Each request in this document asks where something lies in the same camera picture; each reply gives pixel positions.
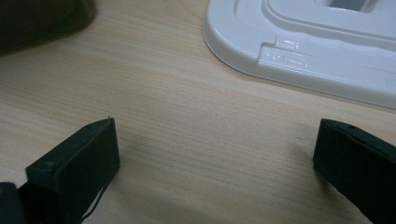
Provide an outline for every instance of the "rectangular slot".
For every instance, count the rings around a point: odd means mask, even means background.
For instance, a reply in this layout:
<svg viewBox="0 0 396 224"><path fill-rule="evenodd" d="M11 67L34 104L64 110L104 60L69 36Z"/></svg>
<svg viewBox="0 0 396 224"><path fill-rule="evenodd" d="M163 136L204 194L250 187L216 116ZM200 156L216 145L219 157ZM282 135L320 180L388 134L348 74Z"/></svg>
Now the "rectangular slot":
<svg viewBox="0 0 396 224"><path fill-rule="evenodd" d="M363 6L370 0L333 0L330 7L362 11Z"/></svg>

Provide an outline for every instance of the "white plastic base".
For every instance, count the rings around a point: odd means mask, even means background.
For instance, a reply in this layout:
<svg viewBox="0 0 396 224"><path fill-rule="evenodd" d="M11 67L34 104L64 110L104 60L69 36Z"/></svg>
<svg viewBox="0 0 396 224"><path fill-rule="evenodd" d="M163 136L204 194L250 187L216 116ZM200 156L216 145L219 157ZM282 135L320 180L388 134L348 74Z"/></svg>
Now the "white plastic base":
<svg viewBox="0 0 396 224"><path fill-rule="evenodd" d="M243 73L396 109L396 4L211 0L207 45Z"/></svg>

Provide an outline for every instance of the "table surface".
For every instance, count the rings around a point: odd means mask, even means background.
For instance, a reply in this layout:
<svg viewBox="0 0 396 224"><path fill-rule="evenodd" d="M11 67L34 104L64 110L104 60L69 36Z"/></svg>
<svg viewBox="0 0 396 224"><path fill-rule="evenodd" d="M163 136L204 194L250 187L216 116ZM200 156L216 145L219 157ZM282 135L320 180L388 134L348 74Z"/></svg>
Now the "table surface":
<svg viewBox="0 0 396 224"><path fill-rule="evenodd" d="M115 118L121 168L85 223L370 223L313 169L320 119L396 145L396 112L273 81L206 46L208 0L97 0L86 29L0 58L0 176Z"/></svg>

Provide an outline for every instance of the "dark object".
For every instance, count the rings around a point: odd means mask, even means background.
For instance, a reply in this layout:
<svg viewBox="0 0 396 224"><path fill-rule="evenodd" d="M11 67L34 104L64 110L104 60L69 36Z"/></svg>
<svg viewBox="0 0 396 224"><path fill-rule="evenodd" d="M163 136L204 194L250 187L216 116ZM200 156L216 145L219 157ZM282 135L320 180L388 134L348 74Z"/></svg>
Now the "dark object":
<svg viewBox="0 0 396 224"><path fill-rule="evenodd" d="M81 223L119 168L114 119L89 124L26 168L28 182L18 189L20 200L9 184L0 186L0 190L9 189L6 197L4 190L0 194L0 204L11 205L1 206L0 215L14 211L5 217L12 222L0 223L25 223L13 218L14 214L25 217L28 224Z"/></svg>
<svg viewBox="0 0 396 224"><path fill-rule="evenodd" d="M0 223L26 223L18 190L12 183L0 183Z"/></svg>
<svg viewBox="0 0 396 224"><path fill-rule="evenodd" d="M396 223L396 147L323 119L314 167L374 223Z"/></svg>
<svg viewBox="0 0 396 224"><path fill-rule="evenodd" d="M0 55L75 32L94 9L92 0L2 0Z"/></svg>
<svg viewBox="0 0 396 224"><path fill-rule="evenodd" d="M361 11L367 0L333 0L330 7Z"/></svg>

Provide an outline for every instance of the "wood grain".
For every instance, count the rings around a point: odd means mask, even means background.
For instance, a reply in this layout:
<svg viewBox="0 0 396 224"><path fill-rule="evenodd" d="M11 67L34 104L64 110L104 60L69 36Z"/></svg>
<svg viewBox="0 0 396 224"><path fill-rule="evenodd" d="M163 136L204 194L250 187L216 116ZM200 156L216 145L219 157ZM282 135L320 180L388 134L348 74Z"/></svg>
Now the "wood grain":
<svg viewBox="0 0 396 224"><path fill-rule="evenodd" d="M0 176L116 119L121 168L85 223L370 223L313 170L322 118L396 145L394 110L243 75L208 1L98 0L85 30L0 58Z"/></svg>

